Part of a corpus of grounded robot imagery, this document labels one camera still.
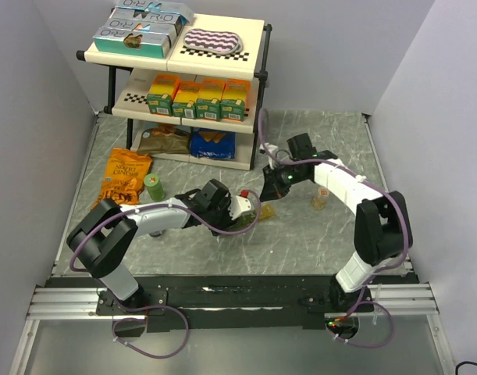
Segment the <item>clear glass pill bottle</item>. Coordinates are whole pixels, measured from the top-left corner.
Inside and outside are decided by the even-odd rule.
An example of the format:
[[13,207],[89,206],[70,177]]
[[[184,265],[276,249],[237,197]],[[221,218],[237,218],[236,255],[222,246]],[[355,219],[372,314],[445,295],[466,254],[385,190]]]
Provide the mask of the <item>clear glass pill bottle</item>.
[[329,198],[329,191],[325,187],[319,187],[311,199],[311,206],[315,210],[325,208]]

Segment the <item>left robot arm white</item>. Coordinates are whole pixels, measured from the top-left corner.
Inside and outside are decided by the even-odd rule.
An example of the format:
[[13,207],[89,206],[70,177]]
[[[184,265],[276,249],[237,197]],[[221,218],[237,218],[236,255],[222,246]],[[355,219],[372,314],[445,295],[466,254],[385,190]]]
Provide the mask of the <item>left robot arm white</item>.
[[133,239],[202,223],[216,236],[237,222],[239,207],[240,198],[215,179],[203,188],[155,204],[119,205],[105,198],[69,234],[66,243],[73,251],[69,268],[89,273],[110,290],[115,305],[123,313],[135,313],[148,300],[142,286],[123,264]]

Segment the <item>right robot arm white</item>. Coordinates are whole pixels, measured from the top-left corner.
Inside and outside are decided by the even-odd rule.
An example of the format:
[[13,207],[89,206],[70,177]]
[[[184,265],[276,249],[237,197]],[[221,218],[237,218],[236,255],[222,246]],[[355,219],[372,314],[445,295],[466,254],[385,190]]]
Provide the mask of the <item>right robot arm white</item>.
[[350,171],[332,152],[318,151],[307,134],[292,137],[287,144],[288,157],[280,159],[277,146],[261,143],[269,161],[262,170],[260,199],[281,199],[293,185],[309,180],[354,214],[354,252],[333,277],[329,292],[330,305],[347,311],[377,273],[398,267],[406,258],[413,243],[406,201],[400,192],[384,191]]

